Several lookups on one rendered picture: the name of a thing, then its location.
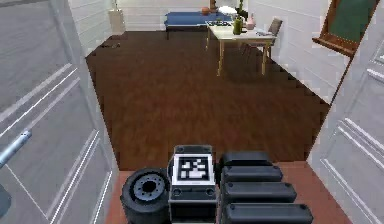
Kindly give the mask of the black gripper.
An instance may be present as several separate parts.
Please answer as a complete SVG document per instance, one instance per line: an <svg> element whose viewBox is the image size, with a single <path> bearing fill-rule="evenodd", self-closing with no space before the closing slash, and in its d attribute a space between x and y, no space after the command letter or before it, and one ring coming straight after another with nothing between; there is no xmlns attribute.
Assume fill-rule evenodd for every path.
<svg viewBox="0 0 384 224"><path fill-rule="evenodd" d="M128 224L166 224L169 188L165 168L143 168L130 175L120 196Z"/></svg>

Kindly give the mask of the white panelled room door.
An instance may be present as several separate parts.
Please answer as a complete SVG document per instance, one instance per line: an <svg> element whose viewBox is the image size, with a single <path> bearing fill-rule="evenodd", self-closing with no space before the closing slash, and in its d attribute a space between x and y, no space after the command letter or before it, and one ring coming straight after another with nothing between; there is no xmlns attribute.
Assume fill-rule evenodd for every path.
<svg viewBox="0 0 384 224"><path fill-rule="evenodd" d="M0 224L106 224L116 164L68 0L0 0Z"/></svg>
<svg viewBox="0 0 384 224"><path fill-rule="evenodd" d="M384 0L380 0L308 163L353 224L384 224Z"/></svg>

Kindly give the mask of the pale wooden table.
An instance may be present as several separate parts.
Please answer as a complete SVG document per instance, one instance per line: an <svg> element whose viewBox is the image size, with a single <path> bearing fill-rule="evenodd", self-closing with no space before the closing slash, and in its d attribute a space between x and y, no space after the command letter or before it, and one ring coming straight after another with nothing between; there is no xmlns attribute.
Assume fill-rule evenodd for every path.
<svg viewBox="0 0 384 224"><path fill-rule="evenodd" d="M263 46L263 58L262 58L262 69L261 73L266 74L266 64L268 51L271 49L272 42L276 39L272 34L270 35L260 35L261 30L251 30L240 35L235 35L233 33L233 27L231 26L207 26L208 34L206 39L206 47L209 47L210 35L213 34L219 42L219 59L218 59L218 68L217 75L220 76L223 63L224 63L224 50L226 43L255 43L261 44Z"/></svg>

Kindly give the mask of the green bottle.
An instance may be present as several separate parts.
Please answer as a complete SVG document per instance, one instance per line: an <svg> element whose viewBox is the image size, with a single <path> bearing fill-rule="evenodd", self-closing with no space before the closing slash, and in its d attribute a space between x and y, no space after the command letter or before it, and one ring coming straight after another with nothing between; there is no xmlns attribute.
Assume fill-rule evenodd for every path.
<svg viewBox="0 0 384 224"><path fill-rule="evenodd" d="M243 22L242 22L242 19L240 17L237 17L233 21L233 34L234 35L240 35L241 34L241 32L242 32L242 25L243 25Z"/></svg>

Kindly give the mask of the green house plant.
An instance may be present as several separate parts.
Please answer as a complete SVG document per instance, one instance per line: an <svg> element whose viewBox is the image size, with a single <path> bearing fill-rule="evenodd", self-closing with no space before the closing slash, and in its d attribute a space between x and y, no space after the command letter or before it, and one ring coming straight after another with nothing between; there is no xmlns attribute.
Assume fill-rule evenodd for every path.
<svg viewBox="0 0 384 224"><path fill-rule="evenodd" d="M247 20L248 12L244 9L244 0L239 0L238 7L236 8L236 19Z"/></svg>

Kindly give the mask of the wooden framed green picture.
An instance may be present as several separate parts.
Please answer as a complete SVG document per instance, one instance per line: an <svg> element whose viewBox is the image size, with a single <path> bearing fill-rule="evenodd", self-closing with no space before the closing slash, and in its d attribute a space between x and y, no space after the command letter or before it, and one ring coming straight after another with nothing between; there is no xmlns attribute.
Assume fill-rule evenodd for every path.
<svg viewBox="0 0 384 224"><path fill-rule="evenodd" d="M331 0L320 35L312 41L353 57L380 0Z"/></svg>

